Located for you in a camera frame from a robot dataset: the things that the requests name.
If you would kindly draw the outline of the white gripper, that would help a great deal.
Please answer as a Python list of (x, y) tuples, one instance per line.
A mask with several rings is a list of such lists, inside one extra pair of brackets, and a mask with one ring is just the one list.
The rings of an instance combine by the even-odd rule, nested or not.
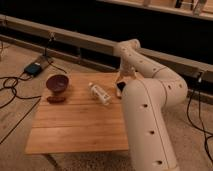
[(136, 71), (132, 66), (121, 66), (118, 71), (118, 75), (116, 78), (116, 95), (118, 98), (121, 97), (122, 91), (126, 86), (126, 83), (123, 82), (126, 78), (135, 79)]

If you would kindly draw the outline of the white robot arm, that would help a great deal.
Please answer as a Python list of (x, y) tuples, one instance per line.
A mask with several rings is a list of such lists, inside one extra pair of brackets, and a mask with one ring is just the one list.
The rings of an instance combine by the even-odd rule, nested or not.
[(162, 109), (186, 98), (187, 83), (172, 69), (140, 54), (139, 48), (136, 39), (114, 46), (114, 54), (121, 58), (118, 78), (130, 79), (121, 103), (133, 168), (180, 171)]

